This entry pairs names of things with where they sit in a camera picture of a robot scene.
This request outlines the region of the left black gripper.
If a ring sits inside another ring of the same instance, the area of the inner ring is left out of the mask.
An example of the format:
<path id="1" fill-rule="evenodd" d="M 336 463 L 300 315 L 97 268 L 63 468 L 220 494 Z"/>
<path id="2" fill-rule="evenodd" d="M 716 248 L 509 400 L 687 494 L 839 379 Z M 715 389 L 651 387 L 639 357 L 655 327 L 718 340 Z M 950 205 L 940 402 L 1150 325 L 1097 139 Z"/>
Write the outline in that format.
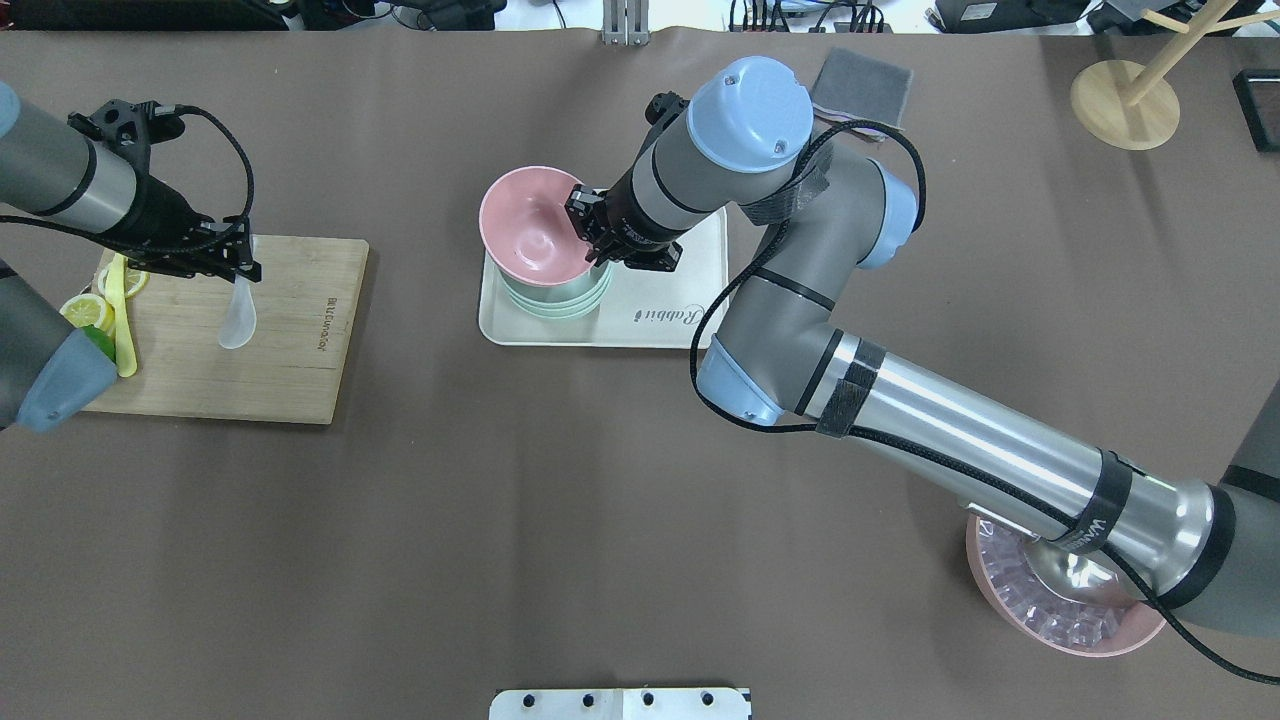
<path id="1" fill-rule="evenodd" d="M 129 268 L 160 275 L 195 278 L 216 277 L 230 283 L 262 279 L 262 265 L 253 256 L 250 220 L 202 222 L 193 228 L 191 242 L 178 250 L 125 250 Z"/>

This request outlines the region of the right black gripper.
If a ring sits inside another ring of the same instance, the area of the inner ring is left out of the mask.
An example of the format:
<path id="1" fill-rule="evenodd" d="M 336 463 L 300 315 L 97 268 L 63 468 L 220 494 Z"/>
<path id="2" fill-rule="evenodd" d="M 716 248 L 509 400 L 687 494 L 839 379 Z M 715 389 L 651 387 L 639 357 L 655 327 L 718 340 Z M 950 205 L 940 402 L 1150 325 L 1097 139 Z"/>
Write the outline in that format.
<path id="1" fill-rule="evenodd" d="M 675 272 L 682 249 L 681 233 L 654 222 L 641 208 L 630 183 L 608 190 L 576 184 L 564 201 L 575 234 L 589 250 L 594 266 L 623 263 L 644 272 Z"/>

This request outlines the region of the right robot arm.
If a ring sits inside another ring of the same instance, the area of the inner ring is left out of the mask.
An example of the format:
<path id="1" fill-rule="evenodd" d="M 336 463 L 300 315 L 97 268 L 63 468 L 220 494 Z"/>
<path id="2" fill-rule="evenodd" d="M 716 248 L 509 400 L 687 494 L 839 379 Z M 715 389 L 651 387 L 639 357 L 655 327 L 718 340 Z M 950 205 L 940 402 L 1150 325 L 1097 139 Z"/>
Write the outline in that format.
<path id="1" fill-rule="evenodd" d="M 1276 395 L 1217 484 L 1162 480 L 831 323 L 852 272 L 920 225 L 925 186 L 815 135 L 787 65 L 739 59 L 691 99 L 657 95 L 646 120 L 622 177 L 573 187 L 564 210 L 590 263 L 653 272 L 673 270 L 680 237 L 726 205 L 767 228 L 691 354 L 712 410 L 759 432 L 791 413 L 803 432 L 881 447 L 984 516 L 1128 574 L 1171 626 L 1277 634 Z"/>

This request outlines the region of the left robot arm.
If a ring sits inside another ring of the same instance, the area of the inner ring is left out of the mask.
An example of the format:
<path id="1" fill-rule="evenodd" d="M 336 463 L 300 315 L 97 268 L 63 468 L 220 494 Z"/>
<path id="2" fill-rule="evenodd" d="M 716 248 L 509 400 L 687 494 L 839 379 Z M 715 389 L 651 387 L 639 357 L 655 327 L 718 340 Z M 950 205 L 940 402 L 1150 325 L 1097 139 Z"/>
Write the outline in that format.
<path id="1" fill-rule="evenodd" d="M 196 211 L 152 176 L 154 145 L 178 138 L 202 108 L 111 100 L 91 115 L 58 119 L 3 87 L 1 196 L 6 224 L 88 240 L 111 251 L 79 318 L 58 310 L 12 266 L 3 266 L 3 425 L 46 432 L 84 409 L 115 379 L 137 372 L 125 273 L 219 277 L 233 286 L 221 329 L 227 348 L 256 329 L 250 287 L 262 277 L 250 210 L 220 222 Z"/>

